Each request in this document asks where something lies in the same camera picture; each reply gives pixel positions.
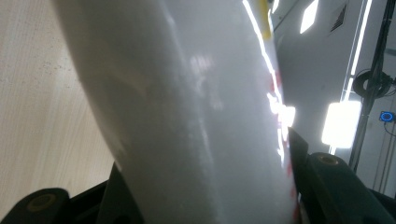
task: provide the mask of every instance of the glossy white paint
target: glossy white paint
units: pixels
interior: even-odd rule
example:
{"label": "glossy white paint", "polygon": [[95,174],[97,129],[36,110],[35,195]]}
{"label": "glossy white paint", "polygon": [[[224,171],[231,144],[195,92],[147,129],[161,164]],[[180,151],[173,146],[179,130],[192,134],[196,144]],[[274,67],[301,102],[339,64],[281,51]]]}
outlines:
{"label": "glossy white paint", "polygon": [[54,3],[147,223],[293,222],[281,83],[257,1]]}

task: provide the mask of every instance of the round bolt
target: round bolt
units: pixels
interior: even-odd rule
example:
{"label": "round bolt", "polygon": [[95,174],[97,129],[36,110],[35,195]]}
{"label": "round bolt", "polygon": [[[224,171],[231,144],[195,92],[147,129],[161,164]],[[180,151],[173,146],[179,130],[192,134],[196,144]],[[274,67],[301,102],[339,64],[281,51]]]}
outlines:
{"label": "round bolt", "polygon": [[334,157],[330,156],[318,156],[319,160],[328,165],[336,165],[338,164],[338,160]]}
{"label": "round bolt", "polygon": [[55,194],[43,194],[33,198],[33,200],[27,204],[27,210],[29,212],[39,212],[50,207],[55,201]]}

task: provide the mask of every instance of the fluorescent light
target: fluorescent light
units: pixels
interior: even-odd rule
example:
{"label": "fluorescent light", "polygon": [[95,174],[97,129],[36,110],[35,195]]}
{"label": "fluorescent light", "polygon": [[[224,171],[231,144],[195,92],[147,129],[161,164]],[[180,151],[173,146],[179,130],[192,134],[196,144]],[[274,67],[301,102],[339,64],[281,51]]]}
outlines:
{"label": "fluorescent light", "polygon": [[361,112],[361,102],[346,101],[329,105],[322,143],[337,148],[351,148]]}
{"label": "fluorescent light", "polygon": [[314,24],[315,17],[317,16],[317,10],[318,10],[318,0],[312,2],[311,5],[309,5],[309,7],[305,9],[303,15],[303,22],[301,23],[300,34],[305,32],[309,27],[311,27]]}
{"label": "fluorescent light", "polygon": [[359,33],[358,46],[356,47],[355,57],[353,58],[352,69],[350,70],[350,75],[352,76],[355,75],[356,66],[358,65],[359,56],[361,54],[361,43],[363,42],[364,31],[366,30],[367,19],[369,17],[372,2],[373,0],[368,0],[366,9],[364,9],[364,16],[363,16],[363,22],[361,23],[361,32]]}
{"label": "fluorescent light", "polygon": [[275,0],[274,4],[273,4],[273,9],[272,9],[272,13],[274,14],[274,12],[277,10],[277,7],[279,6],[279,0]]}

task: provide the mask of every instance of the black plastic part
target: black plastic part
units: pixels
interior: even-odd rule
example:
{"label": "black plastic part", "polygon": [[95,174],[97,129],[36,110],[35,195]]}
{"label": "black plastic part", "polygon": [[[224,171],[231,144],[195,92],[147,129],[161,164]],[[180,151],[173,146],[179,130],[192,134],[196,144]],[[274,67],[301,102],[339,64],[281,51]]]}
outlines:
{"label": "black plastic part", "polygon": [[66,214],[69,195],[64,189],[42,189],[20,200],[2,224],[70,223]]}
{"label": "black plastic part", "polygon": [[294,182],[297,191],[304,192],[308,197],[311,193],[311,188],[305,176],[305,164],[308,157],[308,143],[297,134],[292,128],[289,128],[290,141],[290,157],[291,165],[293,167]]}
{"label": "black plastic part", "polygon": [[314,153],[308,158],[306,171],[326,223],[396,223],[343,160]]}
{"label": "black plastic part", "polygon": [[97,224],[144,223],[134,198],[113,165]]}
{"label": "black plastic part", "polygon": [[387,209],[393,219],[396,219],[396,201],[387,195],[378,193],[374,190],[370,190],[373,195],[381,202],[381,204]]}
{"label": "black plastic part", "polygon": [[107,181],[88,189],[70,200],[69,213],[73,224],[94,224],[99,214]]}
{"label": "black plastic part", "polygon": [[308,215],[309,221],[312,224],[325,224],[326,217],[323,214],[323,211],[320,207],[320,204],[316,198],[309,198],[306,197],[301,198],[301,203],[304,204],[306,213]]}

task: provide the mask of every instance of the yellow tape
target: yellow tape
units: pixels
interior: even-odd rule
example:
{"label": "yellow tape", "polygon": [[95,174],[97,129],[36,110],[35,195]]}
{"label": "yellow tape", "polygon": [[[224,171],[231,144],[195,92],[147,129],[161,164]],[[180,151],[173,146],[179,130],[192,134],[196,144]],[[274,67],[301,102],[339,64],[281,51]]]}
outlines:
{"label": "yellow tape", "polygon": [[262,39],[271,38],[271,28],[268,21],[268,5],[267,0],[259,0],[259,10],[262,16]]}

